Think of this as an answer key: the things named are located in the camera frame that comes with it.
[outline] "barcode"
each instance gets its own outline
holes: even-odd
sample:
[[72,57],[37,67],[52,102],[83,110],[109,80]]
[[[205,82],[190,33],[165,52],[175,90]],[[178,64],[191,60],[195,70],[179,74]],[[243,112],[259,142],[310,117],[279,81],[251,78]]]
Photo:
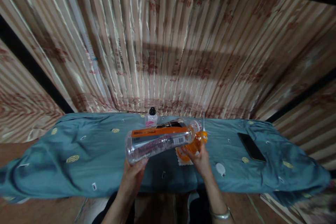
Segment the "barcode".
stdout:
[[174,144],[180,144],[184,142],[184,137],[174,138]]

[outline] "person's right hand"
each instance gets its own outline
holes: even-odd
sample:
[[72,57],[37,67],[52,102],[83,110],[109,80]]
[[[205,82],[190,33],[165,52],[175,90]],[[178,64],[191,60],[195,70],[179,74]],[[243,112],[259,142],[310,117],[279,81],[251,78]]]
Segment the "person's right hand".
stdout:
[[205,148],[205,144],[202,144],[198,149],[198,155],[194,155],[184,146],[181,146],[181,149],[190,158],[203,179],[210,178],[212,176],[209,154]]

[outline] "orange label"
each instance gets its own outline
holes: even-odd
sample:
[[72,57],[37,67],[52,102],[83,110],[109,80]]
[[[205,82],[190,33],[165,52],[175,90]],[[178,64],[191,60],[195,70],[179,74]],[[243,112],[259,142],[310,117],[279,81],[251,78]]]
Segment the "orange label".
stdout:
[[164,134],[172,134],[172,133],[184,133],[188,132],[187,127],[165,127],[165,128],[147,128],[147,129],[139,129],[132,131],[131,137],[148,137],[151,135],[164,135]]

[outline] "curtain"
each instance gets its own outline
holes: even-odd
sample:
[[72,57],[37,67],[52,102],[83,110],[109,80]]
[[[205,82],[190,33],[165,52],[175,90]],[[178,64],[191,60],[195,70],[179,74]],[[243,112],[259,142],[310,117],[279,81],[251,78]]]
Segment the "curtain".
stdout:
[[69,0],[0,1],[76,112],[266,119],[336,65],[335,7],[308,0],[76,0],[93,58]]
[[336,81],[273,123],[328,170],[336,169]]
[[31,141],[64,115],[0,40],[0,143]]

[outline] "pink label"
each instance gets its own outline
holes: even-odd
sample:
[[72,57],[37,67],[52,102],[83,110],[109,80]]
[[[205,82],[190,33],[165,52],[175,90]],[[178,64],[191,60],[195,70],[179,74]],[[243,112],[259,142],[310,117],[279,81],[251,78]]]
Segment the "pink label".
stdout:
[[155,123],[153,121],[146,122],[146,128],[151,128],[151,127],[154,127],[154,126],[155,126]]

